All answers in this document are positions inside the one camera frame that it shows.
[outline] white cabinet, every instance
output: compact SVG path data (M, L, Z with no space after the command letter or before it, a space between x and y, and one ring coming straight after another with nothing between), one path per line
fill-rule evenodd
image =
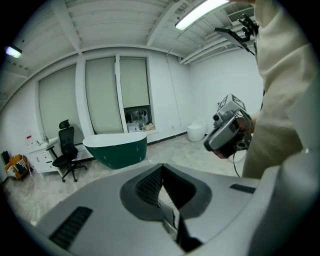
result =
M57 137L50 139L49 144L44 143L28 148L28 159L37 173L58 172L62 176L63 174L60 169L52 165L53 161L56 159L55 156L50 150L47 151L47 149L52 146L54 146L53 150L60 147ZM58 156L60 155L59 150L55 150L55 153Z

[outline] air conditioner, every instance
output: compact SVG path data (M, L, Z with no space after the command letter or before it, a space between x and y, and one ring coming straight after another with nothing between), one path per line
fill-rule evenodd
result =
M247 9L239 10L231 14L228 14L228 19L233 26L240 25L240 22L238 21L238 19L242 18L242 14L247 15L252 21L255 21L255 8L250 7Z

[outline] ceiling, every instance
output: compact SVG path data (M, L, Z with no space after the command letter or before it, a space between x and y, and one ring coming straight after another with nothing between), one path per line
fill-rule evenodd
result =
M20 58L6 57L0 73L3 103L24 81L55 60L85 51L132 46L169 52L184 58L219 39L214 28L234 28L228 15L252 8L227 3L185 31L176 22L202 0L52 0L24 25L13 45ZM215 54L213 50L191 61Z

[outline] cable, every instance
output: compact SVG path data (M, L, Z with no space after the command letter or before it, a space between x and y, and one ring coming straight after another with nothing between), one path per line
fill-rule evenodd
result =
M234 170L235 170L236 175L238 175L238 177L240 178L240 176L239 176L239 174L238 174L238 172L237 172L237 169L236 169L236 165L235 165L235 154L236 154L236 153L233 154L233 167L234 167Z
M170 76L171 76L173 94L174 94L174 98L175 98L176 109L178 110L180 126L182 126L181 117L180 117L180 111L179 111L179 106L178 106L178 101L177 101L177 96L176 96L176 90L175 90L175 83L174 83L174 79L172 77L171 68L170 68L170 64L169 64L169 60L168 60L168 55L165 58L166 58L166 62L168 63L168 68L169 68L169 72L170 72Z
M253 56L256 56L252 51L250 51L249 49L248 49L248 51L249 51L249 53L251 53Z
M216 164L215 164L215 166L214 166L214 168L213 168L213 173L215 173L215 170L216 170L216 167L217 167L218 164L219 164L219 163L216 163Z

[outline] hand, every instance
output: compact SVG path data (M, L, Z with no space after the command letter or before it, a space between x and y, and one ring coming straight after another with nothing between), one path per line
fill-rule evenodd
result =
M239 131L242 132L242 133L246 133L249 131L249 125L246 121L246 119L244 117L238 117L235 119L236 122L238 123L239 125ZM224 156L220 150L214 150L213 153L218 156L218 158L220 159L226 159L227 157Z
M239 125L240 132L242 133L249 132L249 125L247 123L247 120L244 117L238 117L235 120Z

